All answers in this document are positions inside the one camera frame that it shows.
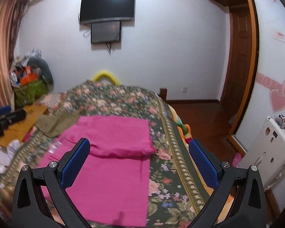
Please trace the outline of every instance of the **screw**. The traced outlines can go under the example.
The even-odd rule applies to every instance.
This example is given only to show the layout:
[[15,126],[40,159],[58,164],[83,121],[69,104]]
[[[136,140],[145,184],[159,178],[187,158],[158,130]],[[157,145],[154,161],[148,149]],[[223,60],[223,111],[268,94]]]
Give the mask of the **screw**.
[[257,171],[257,167],[255,165],[250,166],[253,171]]
[[51,163],[49,163],[49,166],[50,166],[51,168],[56,167],[56,165],[57,165],[57,162],[56,162],[56,161],[52,161]]
[[225,167],[225,168],[229,168],[230,164],[229,164],[229,162],[224,161],[224,162],[222,162],[222,166]]
[[26,164],[24,166],[22,166],[21,170],[26,171],[29,168],[29,166]]

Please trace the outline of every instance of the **orange box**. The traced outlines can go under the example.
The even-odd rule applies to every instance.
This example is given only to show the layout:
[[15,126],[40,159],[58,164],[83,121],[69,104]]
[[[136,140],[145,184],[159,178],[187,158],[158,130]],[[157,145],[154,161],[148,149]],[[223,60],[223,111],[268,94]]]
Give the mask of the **orange box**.
[[24,76],[22,79],[20,79],[20,84],[23,86],[31,81],[37,80],[37,74],[30,74]]
[[32,74],[31,67],[30,66],[25,67],[25,72],[26,72],[27,75]]

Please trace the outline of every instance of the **white suitcase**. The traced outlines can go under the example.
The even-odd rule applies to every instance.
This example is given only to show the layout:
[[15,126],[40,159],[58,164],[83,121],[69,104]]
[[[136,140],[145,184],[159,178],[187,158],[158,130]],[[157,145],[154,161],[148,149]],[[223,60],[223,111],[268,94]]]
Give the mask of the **white suitcase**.
[[264,125],[238,167],[256,165],[263,187],[268,190],[281,176],[285,168],[285,129],[281,129],[273,117],[267,117]]

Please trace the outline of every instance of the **wall-mounted tv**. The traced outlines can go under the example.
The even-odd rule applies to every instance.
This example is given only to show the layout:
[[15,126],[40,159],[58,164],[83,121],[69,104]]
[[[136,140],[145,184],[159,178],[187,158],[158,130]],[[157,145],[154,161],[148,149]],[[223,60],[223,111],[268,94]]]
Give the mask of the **wall-mounted tv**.
[[81,0],[80,24],[134,19],[134,0]]

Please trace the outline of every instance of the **floral bedspread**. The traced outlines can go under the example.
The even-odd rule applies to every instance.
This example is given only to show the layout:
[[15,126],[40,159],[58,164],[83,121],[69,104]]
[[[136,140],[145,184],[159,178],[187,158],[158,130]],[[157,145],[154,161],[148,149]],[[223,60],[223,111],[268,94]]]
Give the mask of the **floral bedspread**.
[[[176,123],[171,119],[168,105],[156,94],[140,87],[86,81],[67,92],[54,115],[62,109],[73,113],[81,110],[83,116],[116,115],[150,121],[150,133],[157,153],[152,155],[150,164],[147,227],[186,228],[203,208],[209,195],[191,162]],[[11,211],[21,167],[28,164],[35,168],[53,141],[53,138],[36,130],[18,150],[7,171],[0,175],[0,206],[5,212]],[[62,222],[54,205],[48,205],[55,220]],[[92,227],[108,227],[88,222]]]

